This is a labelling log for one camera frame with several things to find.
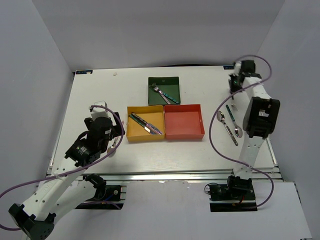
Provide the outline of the pink handled spoon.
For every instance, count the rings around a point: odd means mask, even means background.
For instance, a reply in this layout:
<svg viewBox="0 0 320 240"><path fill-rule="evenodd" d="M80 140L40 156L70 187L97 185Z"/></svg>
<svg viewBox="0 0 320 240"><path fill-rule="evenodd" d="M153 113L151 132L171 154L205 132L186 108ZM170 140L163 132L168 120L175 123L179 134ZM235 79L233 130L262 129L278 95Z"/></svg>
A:
<svg viewBox="0 0 320 240"><path fill-rule="evenodd" d="M116 152L116 149L115 149L115 148L116 148L116 146L117 146L118 138L119 138L118 136L115 137L112 145L109 146L108 149L107 149L107 155L108 155L109 157L112 157L112 156L115 154L115 152Z"/></svg>

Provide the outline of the black handled knife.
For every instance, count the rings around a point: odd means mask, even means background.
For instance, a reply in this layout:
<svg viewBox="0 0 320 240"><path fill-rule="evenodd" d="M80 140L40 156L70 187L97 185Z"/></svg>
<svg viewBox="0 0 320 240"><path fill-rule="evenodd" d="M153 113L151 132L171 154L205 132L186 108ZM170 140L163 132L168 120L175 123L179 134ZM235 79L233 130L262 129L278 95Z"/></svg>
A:
<svg viewBox="0 0 320 240"><path fill-rule="evenodd" d="M129 115L136 123L138 123L140 126L142 126L149 134L151 135L162 135L163 133L153 124L145 121L143 118L141 118L136 113L132 112Z"/></svg>

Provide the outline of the green handled knife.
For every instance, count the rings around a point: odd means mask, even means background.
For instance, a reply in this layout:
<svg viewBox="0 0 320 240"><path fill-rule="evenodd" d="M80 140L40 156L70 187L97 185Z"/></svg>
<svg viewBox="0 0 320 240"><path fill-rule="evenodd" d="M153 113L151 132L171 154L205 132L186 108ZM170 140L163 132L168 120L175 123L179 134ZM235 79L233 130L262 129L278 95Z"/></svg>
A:
<svg viewBox="0 0 320 240"><path fill-rule="evenodd" d="M138 123L138 124L139 124L142 128L144 128L144 130L147 131L149 134L151 134L151 135L157 135L156 132L154 132L154 131L152 131L150 128L148 128L145 123L143 123L143 122L141 122L140 120L138 120L134 115L132 115L132 113L129 114L129 117L130 117L132 120L134 120L136 123Z"/></svg>

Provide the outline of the pink handled knife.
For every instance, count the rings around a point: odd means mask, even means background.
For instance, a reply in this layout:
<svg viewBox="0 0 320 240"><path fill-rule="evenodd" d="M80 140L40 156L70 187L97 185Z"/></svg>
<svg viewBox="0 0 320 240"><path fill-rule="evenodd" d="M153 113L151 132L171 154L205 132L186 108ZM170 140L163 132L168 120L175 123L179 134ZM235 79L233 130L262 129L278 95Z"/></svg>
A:
<svg viewBox="0 0 320 240"><path fill-rule="evenodd" d="M132 113L133 116L135 116L138 120L140 120L141 122L143 122L149 129L151 129L153 132L162 135L163 133L153 124L145 121L143 118L141 118L139 115L137 115L136 113Z"/></svg>

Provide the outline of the black handled spoon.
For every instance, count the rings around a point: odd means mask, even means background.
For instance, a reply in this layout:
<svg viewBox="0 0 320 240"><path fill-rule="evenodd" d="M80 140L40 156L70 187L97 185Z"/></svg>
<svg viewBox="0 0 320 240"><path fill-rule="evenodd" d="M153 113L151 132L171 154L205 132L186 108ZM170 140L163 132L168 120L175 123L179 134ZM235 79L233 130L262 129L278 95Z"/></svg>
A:
<svg viewBox="0 0 320 240"><path fill-rule="evenodd" d="M223 124L224 128L226 129L226 131L227 131L228 135L230 136L231 140L233 141L234 145L238 146L239 144L238 144L236 138L234 137L233 133L231 132L229 126L227 125L227 123L225 121L225 115L219 110L217 112L216 117L217 117L217 120Z"/></svg>

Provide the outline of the green handled fork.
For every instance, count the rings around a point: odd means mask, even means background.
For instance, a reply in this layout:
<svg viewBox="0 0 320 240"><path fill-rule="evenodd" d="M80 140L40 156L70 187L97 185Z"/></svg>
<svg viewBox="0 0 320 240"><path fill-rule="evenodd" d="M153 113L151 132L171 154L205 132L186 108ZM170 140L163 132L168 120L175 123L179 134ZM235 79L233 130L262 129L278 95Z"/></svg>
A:
<svg viewBox="0 0 320 240"><path fill-rule="evenodd" d="M170 95L168 95L167 93L163 92L164 96L171 102L173 102L176 105L180 104L180 101L176 100L175 98L171 97Z"/></svg>

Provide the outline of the pink handled fork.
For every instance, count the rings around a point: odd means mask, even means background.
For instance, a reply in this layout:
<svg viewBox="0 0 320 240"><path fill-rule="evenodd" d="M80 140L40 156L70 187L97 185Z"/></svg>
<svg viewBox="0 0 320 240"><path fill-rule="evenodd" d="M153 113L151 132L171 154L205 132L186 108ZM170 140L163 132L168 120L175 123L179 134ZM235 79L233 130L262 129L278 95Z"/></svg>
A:
<svg viewBox="0 0 320 240"><path fill-rule="evenodd" d="M152 83L150 88L153 89L153 91L157 92L168 105L171 104L170 101L165 97L164 93L159 89L159 87L155 83Z"/></svg>

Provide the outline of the black handled fork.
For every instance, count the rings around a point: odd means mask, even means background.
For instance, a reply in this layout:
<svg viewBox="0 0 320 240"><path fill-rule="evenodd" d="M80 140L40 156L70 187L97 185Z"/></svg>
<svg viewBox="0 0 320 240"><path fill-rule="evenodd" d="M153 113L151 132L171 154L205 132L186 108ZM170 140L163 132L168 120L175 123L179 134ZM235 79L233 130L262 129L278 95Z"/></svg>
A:
<svg viewBox="0 0 320 240"><path fill-rule="evenodd" d="M234 103L231 103L231 107L234 111L238 111L238 108L236 107L236 105Z"/></svg>

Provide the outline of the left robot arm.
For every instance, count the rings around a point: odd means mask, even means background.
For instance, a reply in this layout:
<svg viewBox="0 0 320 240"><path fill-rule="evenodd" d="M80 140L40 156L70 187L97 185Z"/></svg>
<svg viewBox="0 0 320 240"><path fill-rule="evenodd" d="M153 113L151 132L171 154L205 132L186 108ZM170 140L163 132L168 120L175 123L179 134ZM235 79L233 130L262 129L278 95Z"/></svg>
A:
<svg viewBox="0 0 320 240"><path fill-rule="evenodd" d="M55 224L83 202L105 200L107 184L96 173L69 189L77 177L107 151L109 141L125 132L118 112L113 113L114 119L111 119L103 108L90 111L91 116L84 119L87 130L65 152L64 160L52 172L52 178L45 180L23 203L14 203L8 210L15 224L31 240L45 240Z"/></svg>

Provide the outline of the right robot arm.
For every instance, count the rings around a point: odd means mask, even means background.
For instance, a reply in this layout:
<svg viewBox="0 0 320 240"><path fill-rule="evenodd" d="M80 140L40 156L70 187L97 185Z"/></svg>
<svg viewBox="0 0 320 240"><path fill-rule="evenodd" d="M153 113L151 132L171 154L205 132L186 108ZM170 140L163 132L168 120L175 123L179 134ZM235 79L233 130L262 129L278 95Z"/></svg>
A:
<svg viewBox="0 0 320 240"><path fill-rule="evenodd" d="M280 109L280 101L272 98L264 88L261 75L256 73L253 60L234 63L229 80L230 93L244 91L249 104L242 121L244 140L239 161L245 163L234 168L227 180L226 195L236 200L250 191L252 167L254 167L262 144L273 133Z"/></svg>

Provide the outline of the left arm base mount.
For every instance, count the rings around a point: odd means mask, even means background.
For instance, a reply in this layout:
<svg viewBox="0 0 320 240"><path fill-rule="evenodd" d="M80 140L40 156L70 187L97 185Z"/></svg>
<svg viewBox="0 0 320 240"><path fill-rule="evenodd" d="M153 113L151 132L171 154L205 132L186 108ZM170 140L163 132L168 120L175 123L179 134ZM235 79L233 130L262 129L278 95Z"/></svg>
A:
<svg viewBox="0 0 320 240"><path fill-rule="evenodd" d="M97 174L85 175L81 181L91 182L95 189L93 197L79 204L77 210L121 210L124 206L127 186L120 183L107 183Z"/></svg>

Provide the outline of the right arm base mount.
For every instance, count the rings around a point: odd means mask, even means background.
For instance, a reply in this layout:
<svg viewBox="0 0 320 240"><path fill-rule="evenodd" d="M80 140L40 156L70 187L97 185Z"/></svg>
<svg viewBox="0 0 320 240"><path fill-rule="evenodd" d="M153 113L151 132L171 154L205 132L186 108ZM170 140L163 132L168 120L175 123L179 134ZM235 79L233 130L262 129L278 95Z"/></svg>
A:
<svg viewBox="0 0 320 240"><path fill-rule="evenodd" d="M212 213L256 212L257 202L253 186L247 192L231 192L227 184L208 183L204 192L209 195Z"/></svg>

